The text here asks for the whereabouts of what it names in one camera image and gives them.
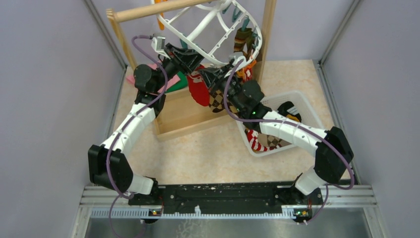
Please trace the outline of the brown argyle sock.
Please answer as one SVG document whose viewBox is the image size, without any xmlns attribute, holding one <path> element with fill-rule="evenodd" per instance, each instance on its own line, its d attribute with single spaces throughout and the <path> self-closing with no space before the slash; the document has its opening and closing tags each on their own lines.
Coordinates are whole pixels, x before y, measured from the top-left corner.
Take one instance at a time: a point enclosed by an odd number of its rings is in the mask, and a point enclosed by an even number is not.
<svg viewBox="0 0 420 238">
<path fill-rule="evenodd" d="M 220 113 L 225 110 L 223 93 L 220 90 L 209 93 L 209 108 L 213 113 Z"/>
</svg>

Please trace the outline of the red white striped sock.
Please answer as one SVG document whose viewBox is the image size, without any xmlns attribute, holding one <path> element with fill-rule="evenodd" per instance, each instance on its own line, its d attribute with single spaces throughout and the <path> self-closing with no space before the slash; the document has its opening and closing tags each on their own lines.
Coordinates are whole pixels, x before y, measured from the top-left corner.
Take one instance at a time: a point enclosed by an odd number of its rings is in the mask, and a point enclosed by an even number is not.
<svg viewBox="0 0 420 238">
<path fill-rule="evenodd" d="M 245 134 L 247 137 L 247 140 L 249 142 L 250 148 L 253 152 L 266 152 L 271 150 L 270 147 L 263 146 L 259 140 L 258 135 L 259 133 L 254 130 L 245 130 Z"/>
</svg>

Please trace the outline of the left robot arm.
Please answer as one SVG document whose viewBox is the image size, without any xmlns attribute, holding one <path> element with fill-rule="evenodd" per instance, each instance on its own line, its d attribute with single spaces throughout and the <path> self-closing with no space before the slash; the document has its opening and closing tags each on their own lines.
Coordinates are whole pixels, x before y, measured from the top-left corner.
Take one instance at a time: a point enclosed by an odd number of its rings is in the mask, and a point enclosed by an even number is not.
<svg viewBox="0 0 420 238">
<path fill-rule="evenodd" d="M 147 205 L 158 201 L 159 192 L 154 181 L 135 174 L 126 156 L 133 149 L 142 132 L 160 114 L 165 102 L 164 90 L 171 78 L 181 72 L 188 75 L 195 71 L 203 56 L 195 50 L 181 49 L 168 43 L 163 48 L 164 58 L 152 68 L 138 65 L 134 71 L 137 96 L 134 104 L 115 132 L 101 145 L 88 150 L 90 181 L 121 194 L 139 193 Z"/>
</svg>

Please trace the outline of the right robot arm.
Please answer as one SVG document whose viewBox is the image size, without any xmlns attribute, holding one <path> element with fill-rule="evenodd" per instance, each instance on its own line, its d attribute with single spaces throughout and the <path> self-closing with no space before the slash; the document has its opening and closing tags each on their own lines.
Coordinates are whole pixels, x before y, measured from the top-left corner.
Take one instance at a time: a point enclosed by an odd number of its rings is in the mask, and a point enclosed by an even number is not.
<svg viewBox="0 0 420 238">
<path fill-rule="evenodd" d="M 304 204 L 311 193 L 326 184 L 337 186 L 345 172 L 350 175 L 350 185 L 355 179 L 350 167 L 354 153 L 342 129 L 320 129 L 298 123 L 279 114 L 262 103 L 264 93 L 255 80 L 240 83 L 236 69 L 202 68 L 199 74 L 207 88 L 223 92 L 223 101 L 229 115 L 249 129 L 283 139 L 314 156 L 315 164 L 294 183 L 290 197 L 296 204 Z"/>
</svg>

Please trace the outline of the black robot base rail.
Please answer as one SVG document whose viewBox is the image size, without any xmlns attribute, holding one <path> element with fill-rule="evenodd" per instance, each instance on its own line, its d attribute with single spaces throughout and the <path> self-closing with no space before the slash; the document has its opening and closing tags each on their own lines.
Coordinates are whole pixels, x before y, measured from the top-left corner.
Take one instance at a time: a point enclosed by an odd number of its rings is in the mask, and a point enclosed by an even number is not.
<svg viewBox="0 0 420 238">
<path fill-rule="evenodd" d="M 197 218 L 277 218 L 308 222 L 314 207 L 324 206 L 319 188 L 309 195 L 298 191 L 292 181 L 154 184 L 149 195 L 135 194 L 130 206 L 148 208 L 149 216 Z"/>
</svg>

